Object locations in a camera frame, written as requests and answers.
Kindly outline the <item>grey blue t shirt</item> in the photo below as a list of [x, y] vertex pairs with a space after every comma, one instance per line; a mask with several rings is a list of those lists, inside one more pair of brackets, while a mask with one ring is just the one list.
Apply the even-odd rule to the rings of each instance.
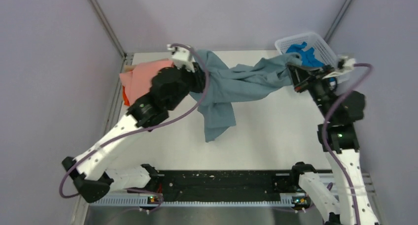
[[201, 101], [197, 110], [204, 118], [205, 141], [216, 140], [228, 128], [236, 125], [232, 104], [261, 100], [282, 87], [291, 85], [286, 64], [301, 65], [297, 54], [261, 58], [254, 66], [238, 64], [228, 67], [214, 52], [197, 52], [209, 71], [209, 89], [203, 96], [191, 92]]

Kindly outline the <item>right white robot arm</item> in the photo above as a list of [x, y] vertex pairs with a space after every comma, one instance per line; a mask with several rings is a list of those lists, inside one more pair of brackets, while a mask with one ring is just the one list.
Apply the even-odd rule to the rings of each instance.
[[309, 92], [324, 117], [318, 126], [318, 140], [331, 166], [337, 194], [333, 195], [311, 164], [296, 163], [291, 169], [290, 187], [308, 194], [326, 225], [377, 225], [360, 165], [360, 146], [354, 123], [364, 118], [365, 96], [356, 89], [372, 73], [371, 64], [341, 95], [331, 90], [328, 78], [353, 70], [357, 63], [333, 68], [288, 64], [294, 91]]

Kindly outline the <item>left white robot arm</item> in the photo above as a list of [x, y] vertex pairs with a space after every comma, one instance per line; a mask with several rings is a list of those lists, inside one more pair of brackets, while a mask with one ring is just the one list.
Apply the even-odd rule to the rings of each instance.
[[148, 164], [131, 169], [111, 169], [110, 165], [135, 141], [140, 133], [169, 125], [173, 111], [190, 93], [206, 94], [209, 72], [206, 67], [192, 63], [185, 67], [165, 67], [151, 80], [149, 92], [132, 103], [115, 126], [95, 145], [77, 157], [66, 157], [62, 165], [86, 202], [93, 203], [109, 192], [142, 188], [156, 190], [158, 173]]

